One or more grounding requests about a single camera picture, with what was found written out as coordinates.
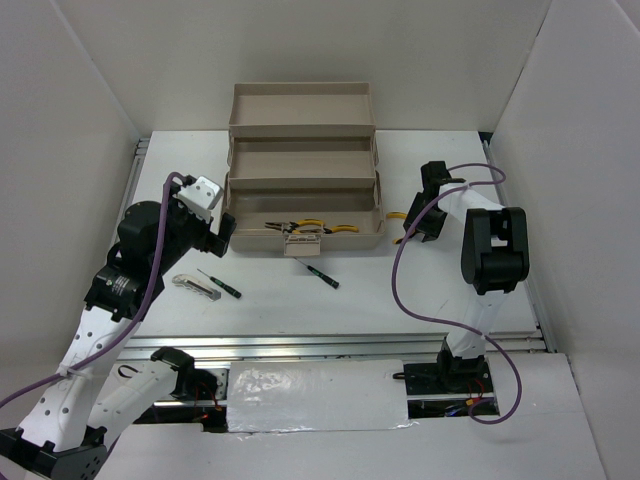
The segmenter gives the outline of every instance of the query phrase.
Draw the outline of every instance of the toolbox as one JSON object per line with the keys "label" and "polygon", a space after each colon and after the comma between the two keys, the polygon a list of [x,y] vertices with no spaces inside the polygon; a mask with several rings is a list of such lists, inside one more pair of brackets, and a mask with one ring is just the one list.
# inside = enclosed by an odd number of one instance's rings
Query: toolbox
{"label": "toolbox", "polygon": [[[234,251],[303,257],[371,249],[384,235],[368,83],[237,84],[228,163]],[[286,228],[307,219],[317,225]]]}

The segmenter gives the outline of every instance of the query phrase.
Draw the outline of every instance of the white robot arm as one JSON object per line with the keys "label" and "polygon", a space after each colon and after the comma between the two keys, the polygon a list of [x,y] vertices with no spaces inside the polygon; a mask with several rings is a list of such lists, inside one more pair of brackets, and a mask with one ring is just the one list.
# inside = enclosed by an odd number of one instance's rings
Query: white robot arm
{"label": "white robot arm", "polygon": [[[438,238],[447,215],[464,225],[462,276],[469,287],[469,303],[461,323],[488,335],[507,294],[529,273],[526,215],[521,208],[505,208],[473,189],[459,190],[464,180],[452,178],[444,162],[421,169],[423,192],[418,192],[404,222],[408,230],[425,206],[439,195],[458,189],[438,201],[418,223],[415,232],[424,241]],[[485,368],[485,339],[469,330],[455,329],[438,355],[445,384],[466,384]]]}
{"label": "white robot arm", "polygon": [[[213,375],[195,369],[184,352],[163,347],[142,371],[96,403],[126,341],[164,289],[162,274],[191,248],[222,257],[235,229],[235,219],[225,214],[218,234],[210,231],[222,188],[205,177],[188,176],[182,185],[168,182],[165,197],[162,206],[140,202],[127,209],[118,225],[119,242],[85,297],[86,308],[56,381],[18,428],[0,431],[0,454],[25,469],[55,480],[92,479],[122,431],[155,400],[192,397],[202,383],[215,392]],[[101,355],[84,364],[96,354]]]}

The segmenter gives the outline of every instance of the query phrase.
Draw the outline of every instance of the plastic sheet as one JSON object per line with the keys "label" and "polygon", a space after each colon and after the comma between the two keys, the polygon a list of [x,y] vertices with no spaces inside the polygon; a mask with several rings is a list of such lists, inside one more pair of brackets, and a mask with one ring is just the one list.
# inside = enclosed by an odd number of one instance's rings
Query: plastic sheet
{"label": "plastic sheet", "polygon": [[400,360],[231,364],[230,432],[387,430],[408,426]]}

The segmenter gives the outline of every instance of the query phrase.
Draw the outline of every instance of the black screwdriver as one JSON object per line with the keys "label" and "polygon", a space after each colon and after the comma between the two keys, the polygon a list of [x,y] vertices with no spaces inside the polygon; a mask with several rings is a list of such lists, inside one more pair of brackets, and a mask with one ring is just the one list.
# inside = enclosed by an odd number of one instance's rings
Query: black screwdriver
{"label": "black screwdriver", "polygon": [[324,283],[326,283],[327,285],[337,289],[340,284],[338,282],[336,282],[333,278],[331,278],[329,275],[325,275],[324,273],[322,273],[320,270],[313,268],[311,265],[307,265],[306,263],[304,263],[302,260],[298,260],[301,264],[303,264],[305,267],[307,267],[307,270],[309,270],[311,273],[313,273],[316,277],[320,278]]}
{"label": "black screwdriver", "polygon": [[205,277],[207,277],[209,280],[211,280],[213,283],[215,283],[216,285],[218,285],[221,289],[223,289],[225,292],[227,292],[229,295],[233,295],[236,298],[240,298],[242,296],[242,294],[237,291],[235,288],[230,287],[229,285],[227,285],[226,283],[224,283],[222,280],[218,280],[216,277],[212,277],[211,275],[208,275],[206,273],[204,273],[202,270],[200,270],[198,268],[198,271],[200,273],[202,273]]}

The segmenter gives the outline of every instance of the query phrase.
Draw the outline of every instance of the cable clip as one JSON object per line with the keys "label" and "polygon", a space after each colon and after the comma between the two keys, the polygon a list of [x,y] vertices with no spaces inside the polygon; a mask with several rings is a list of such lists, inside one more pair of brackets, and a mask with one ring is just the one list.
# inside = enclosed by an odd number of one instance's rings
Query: cable clip
{"label": "cable clip", "polygon": [[67,378],[71,375],[76,375],[77,377],[83,377],[83,378],[86,378],[87,380],[94,379],[94,375],[92,373],[83,372],[82,370],[75,370],[74,368],[68,365],[64,365],[62,363],[58,366],[57,373],[64,378]]}

